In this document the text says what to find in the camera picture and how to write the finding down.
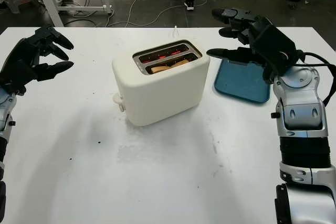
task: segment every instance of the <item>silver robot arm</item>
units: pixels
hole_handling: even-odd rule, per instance
[[[336,170],[330,163],[325,107],[317,94],[319,73],[291,67],[274,78],[282,161],[277,186],[278,223],[336,223]]]
[[[272,22],[248,10],[214,9],[213,16],[228,24],[219,30],[223,37],[238,38],[250,48],[210,49],[207,54],[231,62],[249,62],[264,68],[263,79],[273,84],[278,98],[276,111],[282,161],[275,199],[278,224],[336,224],[336,171],[330,162],[325,106],[336,91],[336,66],[322,57],[297,50],[293,41]],[[306,56],[324,64],[307,65]],[[322,102],[320,82],[314,66],[327,66],[334,81]]]

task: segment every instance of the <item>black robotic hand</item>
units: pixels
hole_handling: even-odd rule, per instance
[[[272,22],[249,10],[238,8],[214,9],[215,19],[228,24],[219,30],[219,34],[227,38],[238,38],[250,48],[238,47],[236,50],[210,49],[207,54],[212,57],[226,58],[240,63],[254,62],[264,68],[264,80],[272,83],[274,76],[282,76],[298,59],[304,61],[302,51],[296,50],[295,44]]]
[[[2,181],[5,168],[3,161],[11,129],[15,125],[11,111],[16,104],[16,95],[23,95],[26,92],[25,84],[30,81],[53,79],[74,65],[54,42],[73,49],[72,43],[54,28],[42,27],[33,36],[21,39],[16,44],[0,71],[0,222],[4,218],[6,205],[6,184]],[[39,64],[39,57],[49,54],[63,61],[52,66]]]
[[[55,44],[73,49],[73,44],[51,26],[42,27],[29,38],[20,40],[7,57],[0,72],[0,86],[8,94],[23,95],[25,84],[32,80],[53,79],[74,65],[69,57]],[[40,56],[53,54],[62,62],[55,65],[39,64]]]

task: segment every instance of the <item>blue tray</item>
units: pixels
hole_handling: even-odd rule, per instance
[[[270,85],[263,79],[263,68],[253,63],[240,65],[222,60],[215,80],[219,93],[263,103],[269,99]]]

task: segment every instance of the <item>stain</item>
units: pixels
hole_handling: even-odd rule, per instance
[[[212,176],[213,176],[213,177],[216,177],[217,173],[218,173],[218,170],[214,171],[214,172],[212,173]]]
[[[213,144],[212,147],[214,148],[214,153],[217,154],[217,148],[216,148],[215,144]]]

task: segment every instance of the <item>sneaker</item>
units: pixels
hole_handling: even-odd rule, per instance
[[[184,5],[187,7],[187,10],[194,10],[194,2],[184,2]]]

